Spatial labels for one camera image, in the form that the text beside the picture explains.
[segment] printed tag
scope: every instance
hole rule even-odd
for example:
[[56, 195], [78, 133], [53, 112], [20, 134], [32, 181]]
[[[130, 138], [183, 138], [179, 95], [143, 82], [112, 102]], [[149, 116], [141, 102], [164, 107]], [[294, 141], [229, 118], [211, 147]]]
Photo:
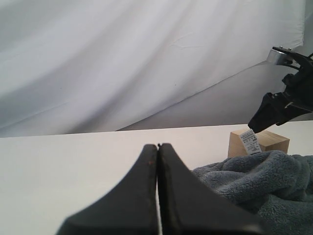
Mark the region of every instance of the printed tag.
[[258, 139], [251, 129], [242, 133], [241, 135], [239, 135], [239, 137], [243, 142], [246, 152], [248, 154], [256, 154], [262, 152], [258, 143]]

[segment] small wooden block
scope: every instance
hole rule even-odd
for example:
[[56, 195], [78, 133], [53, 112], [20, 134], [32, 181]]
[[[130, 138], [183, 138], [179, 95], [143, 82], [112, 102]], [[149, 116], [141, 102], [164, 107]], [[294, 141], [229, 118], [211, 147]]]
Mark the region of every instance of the small wooden block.
[[[246, 149], [239, 137], [248, 129], [232, 131], [229, 137], [228, 157], [245, 156]], [[272, 133], [270, 131], [262, 131], [256, 134], [262, 152], [270, 150], [281, 150], [285, 153], [288, 151], [290, 139]]]

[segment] white backdrop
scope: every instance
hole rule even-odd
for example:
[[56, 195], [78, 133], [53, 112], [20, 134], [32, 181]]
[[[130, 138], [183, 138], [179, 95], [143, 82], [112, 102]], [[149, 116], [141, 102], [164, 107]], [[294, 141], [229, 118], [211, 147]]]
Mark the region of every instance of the white backdrop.
[[0, 136], [123, 128], [302, 45], [304, 17], [304, 0], [0, 0]]

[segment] white table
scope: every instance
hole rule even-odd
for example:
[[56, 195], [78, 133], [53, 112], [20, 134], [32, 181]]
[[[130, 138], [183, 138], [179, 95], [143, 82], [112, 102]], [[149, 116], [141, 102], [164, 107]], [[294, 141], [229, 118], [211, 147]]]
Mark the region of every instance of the white table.
[[[146, 143], [171, 143], [193, 169], [223, 161], [229, 133], [242, 128], [246, 125], [0, 139], [0, 234], [54, 234], [66, 216], [113, 188]], [[291, 139], [290, 154], [313, 154], [313, 121], [269, 130]]]

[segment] white fabric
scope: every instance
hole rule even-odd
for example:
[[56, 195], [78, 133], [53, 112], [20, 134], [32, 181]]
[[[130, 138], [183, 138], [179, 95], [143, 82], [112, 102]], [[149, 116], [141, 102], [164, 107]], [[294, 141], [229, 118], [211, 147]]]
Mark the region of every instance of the white fabric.
[[0, 136], [125, 127], [302, 45], [304, 12], [304, 0], [0, 0]]

